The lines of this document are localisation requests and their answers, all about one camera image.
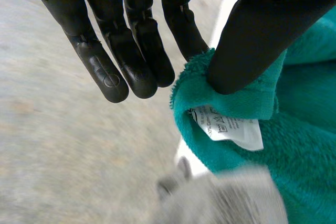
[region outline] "white fabric tag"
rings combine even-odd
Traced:
[[[229,118],[220,115],[210,105],[196,107],[188,112],[213,141],[231,140],[249,151],[264,148],[258,120]]]

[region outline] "black robotic finger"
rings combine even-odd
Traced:
[[[158,88],[155,76],[142,58],[123,17],[122,0],[88,0],[105,41],[134,94],[153,96]]]
[[[232,94],[255,81],[336,0],[238,0],[210,62],[207,81]]]
[[[97,39],[84,0],[42,0],[61,25],[77,55],[107,100],[118,103],[128,96],[128,86]]]
[[[162,0],[164,17],[186,60],[209,50],[198,31],[194,13],[189,9],[189,1]]]
[[[171,85],[175,73],[164,50],[151,7],[153,0],[124,0],[128,21],[143,58],[155,75],[159,87]]]

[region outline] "floor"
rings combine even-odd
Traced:
[[[190,3],[206,41],[220,2]],[[0,224],[148,223],[179,139],[170,88],[109,103],[40,0],[0,6]],[[179,73],[160,0],[153,12]]]

